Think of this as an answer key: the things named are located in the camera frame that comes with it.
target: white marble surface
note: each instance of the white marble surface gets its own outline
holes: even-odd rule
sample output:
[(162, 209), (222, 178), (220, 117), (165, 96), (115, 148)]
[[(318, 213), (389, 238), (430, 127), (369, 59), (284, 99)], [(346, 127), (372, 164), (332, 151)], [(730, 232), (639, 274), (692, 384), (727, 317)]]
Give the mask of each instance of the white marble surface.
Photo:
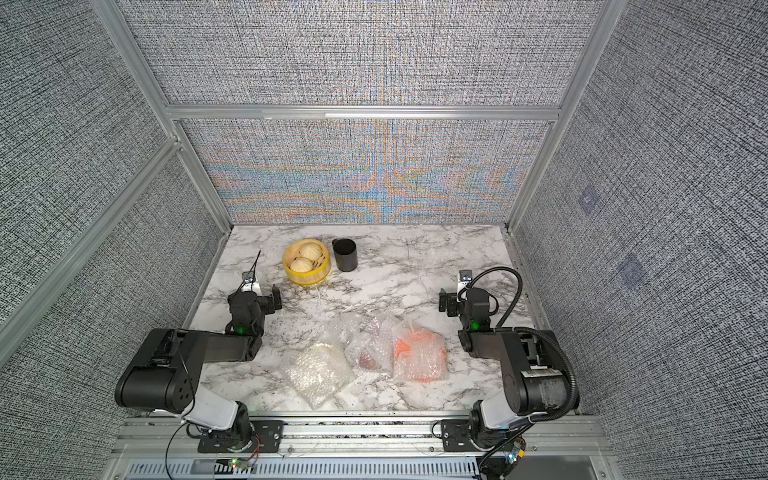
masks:
[[(340, 272), (332, 259), (329, 276), (317, 285), (302, 287), (286, 278), (282, 255), (291, 243), (316, 238), (330, 247), (331, 239), (339, 237), (356, 241), (357, 270)], [(248, 270), (259, 249), (260, 282), (265, 292), (272, 283), (278, 285), (283, 309), (266, 316), (263, 347), (252, 362), (204, 366), (201, 382), (214, 392), (245, 403), (251, 411), (309, 410), (287, 383), (281, 366), (343, 314), (375, 316), (385, 311), (442, 335), (449, 374), (430, 383), (396, 382), (385, 373), (355, 369), (355, 380), (319, 410), (467, 409), (502, 389), (498, 362), (465, 353), (456, 336), (461, 326), (458, 318), (448, 318), (437, 309), (438, 291), (455, 291), (460, 269), (477, 274), (491, 266), (511, 265), (499, 227), (235, 227), (191, 328), (223, 331), (230, 320), (227, 294), (237, 288), (241, 273)], [(484, 277), (478, 286), (499, 297), (500, 312), (515, 292), (514, 281), (503, 273)], [(506, 326), (532, 326), (525, 296)]]

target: vent grille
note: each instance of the vent grille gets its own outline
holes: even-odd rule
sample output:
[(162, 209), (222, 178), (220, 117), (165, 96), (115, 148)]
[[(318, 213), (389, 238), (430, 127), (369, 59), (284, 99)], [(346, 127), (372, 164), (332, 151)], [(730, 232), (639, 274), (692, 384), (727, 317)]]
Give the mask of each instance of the vent grille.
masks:
[[(228, 459), (169, 460), (174, 480), (197, 478), (471, 478), (477, 475), (473, 457), (452, 458), (262, 458), (252, 468), (231, 468)], [(162, 460), (131, 463), (131, 479), (166, 478)]]

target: orange object in bubble wrap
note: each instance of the orange object in bubble wrap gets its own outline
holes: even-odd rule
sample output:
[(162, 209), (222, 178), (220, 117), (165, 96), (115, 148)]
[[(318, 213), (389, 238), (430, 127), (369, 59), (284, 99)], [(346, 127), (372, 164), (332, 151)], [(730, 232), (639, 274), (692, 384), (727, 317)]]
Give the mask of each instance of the orange object in bubble wrap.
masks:
[(401, 380), (431, 382), (447, 373), (442, 337), (427, 329), (407, 330), (395, 342), (393, 376)]

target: gray fabric wall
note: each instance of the gray fabric wall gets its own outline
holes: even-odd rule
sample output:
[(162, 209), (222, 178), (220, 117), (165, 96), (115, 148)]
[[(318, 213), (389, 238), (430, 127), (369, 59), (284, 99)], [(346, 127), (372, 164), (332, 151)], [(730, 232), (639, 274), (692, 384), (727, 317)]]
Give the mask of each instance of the gray fabric wall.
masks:
[(516, 235), (627, 478), (768, 478), (768, 12), (633, 0)]
[(556, 105), (602, 0), (118, 0), (171, 103)]
[[(165, 135), (90, 3), (0, 2), (0, 25), (1, 323)], [(220, 237), (171, 159), (0, 368), (0, 478), (101, 474), (122, 369), (184, 321)]]
[(165, 140), (85, 0), (0, 0), (0, 325)]
[(235, 223), (504, 223), (545, 121), (186, 120)]
[(221, 233), (172, 158), (0, 369), (0, 478), (97, 478), (131, 415), (114, 386), (153, 328), (179, 327)]

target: bubble wrap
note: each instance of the bubble wrap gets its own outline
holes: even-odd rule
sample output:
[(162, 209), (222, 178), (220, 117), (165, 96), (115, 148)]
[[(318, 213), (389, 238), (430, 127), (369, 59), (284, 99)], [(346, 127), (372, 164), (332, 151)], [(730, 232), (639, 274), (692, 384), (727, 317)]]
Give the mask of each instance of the bubble wrap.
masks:
[(354, 378), (342, 350), (322, 342), (304, 349), (285, 374), (313, 410)]
[(431, 382), (448, 372), (443, 339), (427, 329), (400, 333), (395, 339), (394, 357), (392, 376), (398, 380)]
[(389, 314), (360, 319), (344, 354), (353, 366), (391, 372), (395, 338), (405, 331), (403, 322)]

